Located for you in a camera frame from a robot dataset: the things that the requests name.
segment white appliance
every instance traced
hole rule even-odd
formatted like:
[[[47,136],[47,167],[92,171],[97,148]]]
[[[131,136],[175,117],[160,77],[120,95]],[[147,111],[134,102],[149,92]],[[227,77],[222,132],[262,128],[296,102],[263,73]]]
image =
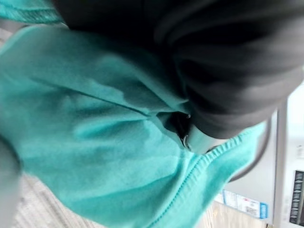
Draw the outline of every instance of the white appliance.
[[[275,228],[304,227],[304,83],[272,116],[256,155],[216,201]]]

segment teal shirt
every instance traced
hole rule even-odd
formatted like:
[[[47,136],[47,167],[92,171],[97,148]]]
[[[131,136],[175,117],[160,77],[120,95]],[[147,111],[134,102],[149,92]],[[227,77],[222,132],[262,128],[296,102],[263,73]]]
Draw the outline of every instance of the teal shirt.
[[[24,172],[109,228],[193,227],[263,130],[187,151],[168,119],[188,100],[157,58],[92,33],[25,28],[0,49],[0,69],[0,135]]]

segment dark gray cloth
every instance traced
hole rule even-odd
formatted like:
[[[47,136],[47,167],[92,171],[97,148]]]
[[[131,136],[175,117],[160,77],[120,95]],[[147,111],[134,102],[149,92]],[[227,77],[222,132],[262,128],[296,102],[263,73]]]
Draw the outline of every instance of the dark gray cloth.
[[[193,123],[214,138],[267,119],[303,79],[302,0],[53,2],[72,29],[129,40],[169,59]]]

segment appliance door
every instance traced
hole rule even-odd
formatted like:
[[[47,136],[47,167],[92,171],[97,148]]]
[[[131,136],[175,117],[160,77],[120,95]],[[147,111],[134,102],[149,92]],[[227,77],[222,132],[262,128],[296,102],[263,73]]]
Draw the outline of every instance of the appliance door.
[[[247,213],[266,223],[273,223],[276,174],[277,113],[261,136],[256,160],[232,178],[223,191],[227,206]]]

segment silver metal panel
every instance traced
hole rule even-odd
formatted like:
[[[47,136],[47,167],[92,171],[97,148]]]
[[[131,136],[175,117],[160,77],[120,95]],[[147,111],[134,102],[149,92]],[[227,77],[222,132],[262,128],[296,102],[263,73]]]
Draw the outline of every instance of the silver metal panel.
[[[273,205],[276,172],[276,122],[277,114],[272,117],[272,128],[268,145],[261,161],[243,178],[229,183],[225,189],[268,205],[266,223],[273,223]]]
[[[279,125],[282,137],[278,138],[274,225],[276,228],[300,228],[289,219],[295,171],[304,171],[304,84],[289,97],[287,113],[281,116],[282,121],[287,122]]]

